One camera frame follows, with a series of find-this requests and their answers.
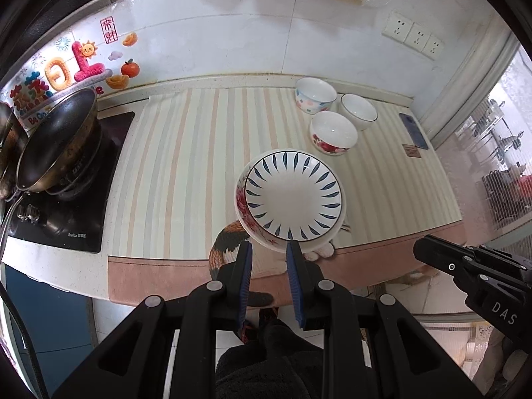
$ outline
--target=smiling sun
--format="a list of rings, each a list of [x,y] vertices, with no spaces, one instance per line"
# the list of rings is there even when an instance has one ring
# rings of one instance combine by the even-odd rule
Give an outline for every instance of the smiling sun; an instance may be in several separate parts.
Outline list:
[[[95,45],[95,42],[90,41],[87,41],[86,44],[81,44],[81,48],[79,48],[80,52],[86,58],[91,58],[93,55],[96,55],[97,49],[98,47]]]

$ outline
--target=silver screw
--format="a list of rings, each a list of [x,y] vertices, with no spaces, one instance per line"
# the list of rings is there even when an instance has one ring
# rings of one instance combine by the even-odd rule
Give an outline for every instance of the silver screw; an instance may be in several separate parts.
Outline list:
[[[382,294],[380,297],[380,302],[386,306],[393,306],[396,302],[395,297],[391,294]]]
[[[207,284],[207,289],[209,291],[218,291],[220,289],[223,288],[223,283],[220,282],[219,280],[211,280],[208,284]]]
[[[155,308],[161,304],[161,297],[158,295],[150,295],[144,300],[144,304],[149,308]]]
[[[334,288],[334,282],[328,279],[320,280],[318,287],[324,291],[331,291]]]

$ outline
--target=black cooktop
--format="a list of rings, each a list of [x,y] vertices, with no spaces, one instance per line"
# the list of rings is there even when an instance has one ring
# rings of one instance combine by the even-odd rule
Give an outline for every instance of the black cooktop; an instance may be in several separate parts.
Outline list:
[[[135,113],[115,115],[99,120],[102,126],[102,147],[94,163],[94,175],[78,190],[50,195],[31,194],[22,202],[38,210],[33,223],[13,217],[9,235],[47,246],[97,253],[102,248],[102,234],[107,198],[122,145]]]

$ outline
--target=brown label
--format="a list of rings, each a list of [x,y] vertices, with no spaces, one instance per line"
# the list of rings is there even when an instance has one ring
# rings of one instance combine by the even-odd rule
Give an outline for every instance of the brown label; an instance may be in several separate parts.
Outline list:
[[[419,149],[416,146],[410,144],[403,144],[404,152],[408,157],[421,157]]]

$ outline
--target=blue cabinet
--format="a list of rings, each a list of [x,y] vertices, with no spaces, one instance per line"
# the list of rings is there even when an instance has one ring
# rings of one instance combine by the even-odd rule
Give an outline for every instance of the blue cabinet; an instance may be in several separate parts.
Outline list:
[[[52,395],[96,345],[91,299],[37,282],[9,266],[5,279],[7,292],[28,329]],[[22,363],[34,382],[22,338],[15,324],[12,325]]]

